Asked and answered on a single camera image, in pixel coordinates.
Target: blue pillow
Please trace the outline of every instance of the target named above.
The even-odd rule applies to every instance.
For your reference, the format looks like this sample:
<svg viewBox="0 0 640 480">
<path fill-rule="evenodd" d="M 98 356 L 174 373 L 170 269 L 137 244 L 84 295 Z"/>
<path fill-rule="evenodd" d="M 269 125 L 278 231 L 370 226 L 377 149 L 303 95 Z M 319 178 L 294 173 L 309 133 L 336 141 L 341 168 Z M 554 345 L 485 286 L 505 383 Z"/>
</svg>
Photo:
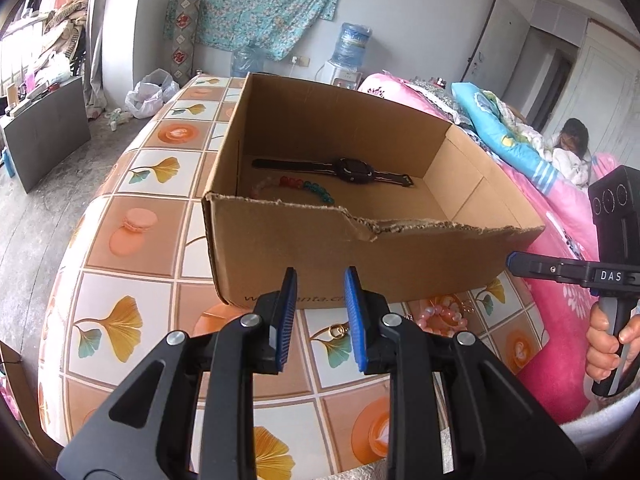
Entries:
<svg viewBox="0 0 640 480">
<path fill-rule="evenodd" d="M 453 83 L 453 96 L 465 109 L 482 141 L 504 162 L 526 176 L 536 189 L 546 194 L 559 172 L 526 142 L 519 142 L 500 122 L 500 112 L 473 83 Z"/>
</svg>

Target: smartwatch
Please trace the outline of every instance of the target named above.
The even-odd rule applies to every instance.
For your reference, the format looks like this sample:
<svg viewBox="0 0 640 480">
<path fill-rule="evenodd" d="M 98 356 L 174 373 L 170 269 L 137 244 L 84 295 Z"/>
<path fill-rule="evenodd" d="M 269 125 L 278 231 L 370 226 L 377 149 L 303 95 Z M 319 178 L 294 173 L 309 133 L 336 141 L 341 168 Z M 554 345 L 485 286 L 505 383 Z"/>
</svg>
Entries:
<svg viewBox="0 0 640 480">
<path fill-rule="evenodd" d="M 387 173 L 376 171 L 370 164 L 357 158 L 339 158 L 333 162 L 303 162 L 299 160 L 271 160 L 256 158 L 252 166 L 258 170 L 297 171 L 299 173 L 330 174 L 354 184 L 369 184 L 370 182 L 388 182 L 409 187 L 414 184 L 407 174 Z"/>
</svg>

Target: pink blanket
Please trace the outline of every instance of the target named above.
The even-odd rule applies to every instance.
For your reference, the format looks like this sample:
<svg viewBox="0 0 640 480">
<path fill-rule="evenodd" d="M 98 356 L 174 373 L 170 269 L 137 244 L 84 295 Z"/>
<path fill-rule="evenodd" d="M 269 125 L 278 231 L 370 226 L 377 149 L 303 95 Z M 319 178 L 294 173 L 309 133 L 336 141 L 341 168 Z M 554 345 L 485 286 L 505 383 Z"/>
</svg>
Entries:
<svg viewBox="0 0 640 480">
<path fill-rule="evenodd" d="M 360 91 L 411 106 L 437 117 L 442 114 L 405 81 L 390 75 L 367 78 Z M 482 131 L 472 138 L 496 160 L 529 199 L 546 225 L 529 252 L 598 260 L 596 229 L 587 195 L 561 175 L 545 194 L 514 167 L 504 163 L 482 142 Z M 596 154 L 593 171 L 601 178 L 616 167 L 611 155 Z M 589 310 L 595 298 L 588 290 L 542 280 L 526 280 L 549 334 L 547 345 L 518 374 L 523 384 L 559 424 L 582 415 L 590 399 L 591 383 L 584 372 Z"/>
</svg>

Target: wall outlet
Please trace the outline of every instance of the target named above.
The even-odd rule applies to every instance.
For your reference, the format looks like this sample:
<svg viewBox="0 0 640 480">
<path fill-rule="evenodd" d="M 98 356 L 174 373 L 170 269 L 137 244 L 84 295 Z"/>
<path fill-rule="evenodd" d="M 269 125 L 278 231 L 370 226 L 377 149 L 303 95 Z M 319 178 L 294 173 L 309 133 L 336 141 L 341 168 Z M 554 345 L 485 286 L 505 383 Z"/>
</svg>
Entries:
<svg viewBox="0 0 640 480">
<path fill-rule="evenodd" d="M 291 64 L 297 66 L 309 66 L 309 58 L 304 56 L 291 56 Z"/>
</svg>

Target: watch face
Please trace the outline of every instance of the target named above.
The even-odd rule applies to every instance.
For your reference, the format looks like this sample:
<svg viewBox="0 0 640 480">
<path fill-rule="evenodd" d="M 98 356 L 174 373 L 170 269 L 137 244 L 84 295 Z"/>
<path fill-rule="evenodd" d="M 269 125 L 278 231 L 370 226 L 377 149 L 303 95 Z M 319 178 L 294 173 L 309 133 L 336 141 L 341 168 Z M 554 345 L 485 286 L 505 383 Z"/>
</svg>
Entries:
<svg viewBox="0 0 640 480">
<path fill-rule="evenodd" d="M 361 160 L 354 158 L 344 158 L 342 160 L 344 171 L 347 173 L 353 173 L 356 175 L 369 175 L 371 170 L 367 164 Z"/>
</svg>

